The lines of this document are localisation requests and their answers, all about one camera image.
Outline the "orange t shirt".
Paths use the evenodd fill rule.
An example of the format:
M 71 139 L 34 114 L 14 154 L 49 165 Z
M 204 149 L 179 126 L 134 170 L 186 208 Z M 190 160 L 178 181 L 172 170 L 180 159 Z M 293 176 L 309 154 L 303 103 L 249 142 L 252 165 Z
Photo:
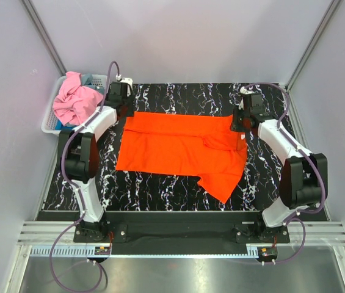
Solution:
M 247 160 L 244 132 L 233 117 L 136 112 L 126 119 L 116 169 L 197 176 L 198 185 L 226 203 Z

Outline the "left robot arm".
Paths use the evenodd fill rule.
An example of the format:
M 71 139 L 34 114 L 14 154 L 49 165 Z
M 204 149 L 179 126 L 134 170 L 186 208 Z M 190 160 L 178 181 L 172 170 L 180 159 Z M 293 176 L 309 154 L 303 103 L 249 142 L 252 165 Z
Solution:
M 57 168 L 79 205 L 79 219 L 74 222 L 76 242 L 101 242 L 112 236 L 96 188 L 100 166 L 98 140 L 119 120 L 132 117 L 133 107 L 133 80 L 114 81 L 94 114 L 77 128 L 59 133 Z

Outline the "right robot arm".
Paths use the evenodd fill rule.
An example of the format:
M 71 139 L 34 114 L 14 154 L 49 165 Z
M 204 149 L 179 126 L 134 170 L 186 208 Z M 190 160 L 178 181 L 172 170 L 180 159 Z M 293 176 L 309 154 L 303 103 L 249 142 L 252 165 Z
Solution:
M 232 131 L 250 132 L 264 141 L 282 162 L 278 198 L 261 211 L 251 225 L 236 227 L 236 241 L 242 244 L 270 243 L 286 231 L 286 224 L 300 214 L 317 213 L 327 198 L 327 158 L 302 146 L 266 112 L 260 93 L 243 93 L 233 109 Z

